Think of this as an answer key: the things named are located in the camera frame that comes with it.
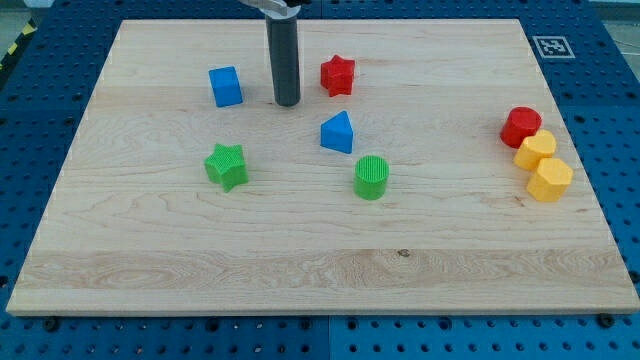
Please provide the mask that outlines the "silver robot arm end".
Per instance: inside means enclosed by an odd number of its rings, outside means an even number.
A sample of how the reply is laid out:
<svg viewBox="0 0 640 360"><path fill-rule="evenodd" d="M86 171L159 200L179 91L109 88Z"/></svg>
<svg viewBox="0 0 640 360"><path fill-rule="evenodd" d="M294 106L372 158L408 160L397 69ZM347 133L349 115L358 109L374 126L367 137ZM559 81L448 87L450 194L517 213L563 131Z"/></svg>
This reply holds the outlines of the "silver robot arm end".
<svg viewBox="0 0 640 360"><path fill-rule="evenodd" d="M311 3L310 0L239 0L239 2L257 8L274 19L296 16L303 5Z"/></svg>

